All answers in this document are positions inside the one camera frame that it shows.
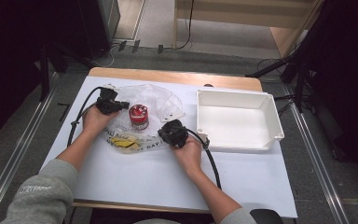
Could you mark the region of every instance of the plastic bag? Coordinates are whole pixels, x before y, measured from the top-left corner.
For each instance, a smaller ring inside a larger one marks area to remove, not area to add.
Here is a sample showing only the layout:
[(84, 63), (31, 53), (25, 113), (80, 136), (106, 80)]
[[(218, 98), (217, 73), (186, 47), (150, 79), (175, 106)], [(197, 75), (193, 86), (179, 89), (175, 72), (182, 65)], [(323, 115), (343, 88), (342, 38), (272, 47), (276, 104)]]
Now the plastic bag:
[(158, 136), (163, 121), (184, 115), (182, 101), (172, 92), (151, 84), (120, 87), (116, 100), (133, 105), (145, 105), (148, 111), (148, 126), (144, 130), (132, 127), (129, 111), (121, 110), (102, 133), (102, 137), (112, 147), (123, 153), (134, 153), (163, 146)]

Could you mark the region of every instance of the red object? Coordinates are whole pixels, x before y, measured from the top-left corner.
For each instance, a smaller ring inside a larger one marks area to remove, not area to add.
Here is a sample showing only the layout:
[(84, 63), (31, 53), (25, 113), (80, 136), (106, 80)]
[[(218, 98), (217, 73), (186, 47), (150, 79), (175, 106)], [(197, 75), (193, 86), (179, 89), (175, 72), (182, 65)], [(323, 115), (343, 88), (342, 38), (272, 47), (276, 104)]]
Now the red object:
[(145, 105), (133, 105), (129, 114), (132, 127), (135, 129), (143, 130), (149, 125), (149, 115)]

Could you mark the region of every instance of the white tray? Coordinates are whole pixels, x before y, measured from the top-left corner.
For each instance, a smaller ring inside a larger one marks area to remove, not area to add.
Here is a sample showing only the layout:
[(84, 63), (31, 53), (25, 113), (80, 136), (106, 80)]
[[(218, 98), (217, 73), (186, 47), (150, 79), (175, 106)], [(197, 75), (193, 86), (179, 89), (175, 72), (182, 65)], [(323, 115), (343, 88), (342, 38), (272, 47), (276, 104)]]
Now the white tray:
[(197, 91), (197, 132), (210, 150), (269, 150), (284, 138), (273, 96), (239, 91)]

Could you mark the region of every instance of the sleeve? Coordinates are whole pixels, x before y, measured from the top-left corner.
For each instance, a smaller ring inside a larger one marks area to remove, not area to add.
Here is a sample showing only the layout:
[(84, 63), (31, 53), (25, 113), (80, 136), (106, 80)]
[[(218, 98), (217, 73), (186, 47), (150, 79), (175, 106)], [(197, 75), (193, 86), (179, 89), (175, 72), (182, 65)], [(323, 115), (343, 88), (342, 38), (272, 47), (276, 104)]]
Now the sleeve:
[(223, 218), (220, 224), (256, 224), (256, 222), (246, 209), (239, 208)]
[(77, 176), (72, 164), (50, 161), (20, 186), (2, 223), (62, 223), (74, 200)]

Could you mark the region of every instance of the person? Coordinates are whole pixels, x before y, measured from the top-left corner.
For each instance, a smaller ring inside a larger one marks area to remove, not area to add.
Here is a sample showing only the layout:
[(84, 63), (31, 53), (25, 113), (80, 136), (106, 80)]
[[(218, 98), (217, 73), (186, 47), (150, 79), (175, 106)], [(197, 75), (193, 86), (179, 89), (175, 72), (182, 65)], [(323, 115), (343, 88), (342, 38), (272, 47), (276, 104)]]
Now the person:
[[(77, 139), (38, 175), (27, 179), (19, 188), (1, 223), (62, 223), (74, 196), (78, 172), (87, 158), (92, 142), (118, 115), (102, 114), (95, 106), (83, 116), (83, 130)], [(201, 145), (193, 137), (182, 148), (172, 147), (176, 159), (188, 178), (197, 186), (216, 223), (255, 223), (237, 202), (220, 190), (200, 168)]]

